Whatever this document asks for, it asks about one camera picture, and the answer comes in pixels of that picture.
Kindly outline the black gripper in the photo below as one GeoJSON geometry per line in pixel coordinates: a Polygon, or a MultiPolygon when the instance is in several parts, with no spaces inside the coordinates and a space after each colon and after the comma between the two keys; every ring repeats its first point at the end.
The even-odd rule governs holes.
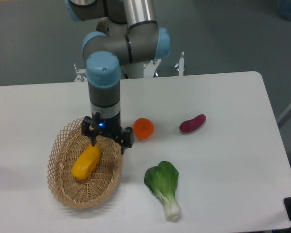
{"type": "Polygon", "coordinates": [[[132,148],[134,143],[134,134],[132,127],[121,127],[121,114],[118,112],[111,118],[103,118],[100,112],[92,113],[92,118],[85,116],[81,122],[81,134],[91,140],[91,145],[97,143],[97,136],[111,138],[121,147],[121,154],[125,150],[132,148]]]}

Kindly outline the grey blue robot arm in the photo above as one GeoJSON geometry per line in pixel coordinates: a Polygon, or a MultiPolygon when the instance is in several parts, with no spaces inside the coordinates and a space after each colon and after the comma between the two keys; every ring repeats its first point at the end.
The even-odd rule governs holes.
{"type": "Polygon", "coordinates": [[[131,127],[121,127],[120,79],[122,67],[164,58],[171,51],[168,30],[157,24],[151,0],[67,0],[75,21],[106,18],[125,26],[122,35],[104,30],[89,33],[82,43],[91,116],[84,118],[81,133],[96,143],[97,136],[112,139],[121,150],[134,142],[131,127]]]}

